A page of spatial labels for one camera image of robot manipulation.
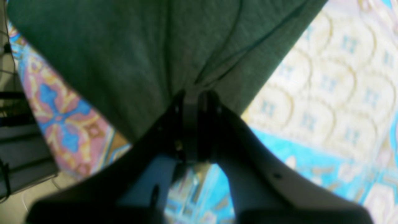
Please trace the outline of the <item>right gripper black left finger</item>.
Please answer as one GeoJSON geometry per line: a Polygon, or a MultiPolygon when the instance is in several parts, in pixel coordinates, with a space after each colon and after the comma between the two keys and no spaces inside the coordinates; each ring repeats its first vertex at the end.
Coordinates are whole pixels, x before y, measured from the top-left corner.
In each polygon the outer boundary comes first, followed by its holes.
{"type": "Polygon", "coordinates": [[[186,161],[182,143],[183,99],[167,111],[117,161],[34,203],[28,224],[161,223],[177,164],[186,161]]]}

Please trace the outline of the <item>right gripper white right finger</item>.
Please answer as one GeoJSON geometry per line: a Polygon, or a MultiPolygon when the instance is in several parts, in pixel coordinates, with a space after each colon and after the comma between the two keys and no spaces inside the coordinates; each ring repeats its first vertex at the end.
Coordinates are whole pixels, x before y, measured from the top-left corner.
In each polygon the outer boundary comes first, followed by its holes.
{"type": "Polygon", "coordinates": [[[199,95],[199,160],[227,176],[237,224],[372,224],[368,211],[285,165],[219,100],[199,95]]]}

